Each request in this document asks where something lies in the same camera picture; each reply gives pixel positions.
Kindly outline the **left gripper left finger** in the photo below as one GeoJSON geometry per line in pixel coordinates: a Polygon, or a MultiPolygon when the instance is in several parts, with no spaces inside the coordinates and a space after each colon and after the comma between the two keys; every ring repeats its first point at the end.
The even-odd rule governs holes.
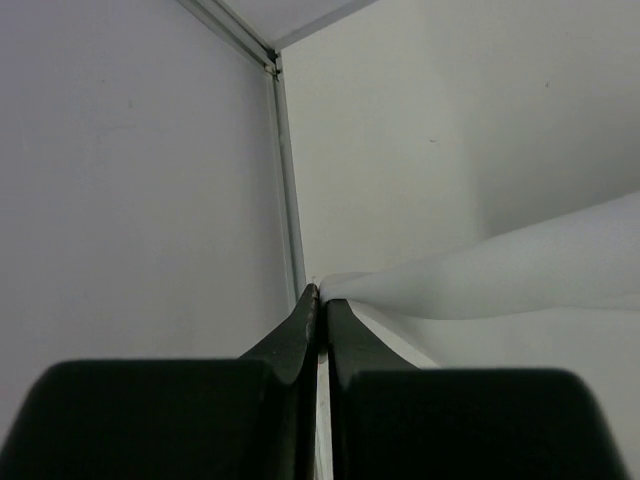
{"type": "Polygon", "coordinates": [[[62,362],[33,384],[5,479],[309,479],[319,291],[236,359],[62,362]]]}

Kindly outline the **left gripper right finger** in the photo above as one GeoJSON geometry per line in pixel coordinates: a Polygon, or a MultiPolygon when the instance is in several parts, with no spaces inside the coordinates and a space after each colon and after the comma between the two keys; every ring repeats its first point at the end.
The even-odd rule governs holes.
{"type": "Polygon", "coordinates": [[[338,479],[625,479],[585,383],[559,369],[420,369],[344,300],[324,309],[338,479]]]}

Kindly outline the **white t shirt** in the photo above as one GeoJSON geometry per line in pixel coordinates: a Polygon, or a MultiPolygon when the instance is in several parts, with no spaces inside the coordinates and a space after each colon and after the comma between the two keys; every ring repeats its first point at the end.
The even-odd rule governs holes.
{"type": "Polygon", "coordinates": [[[439,365],[639,363],[639,197],[631,194],[387,270],[332,276],[347,300],[439,365]]]}

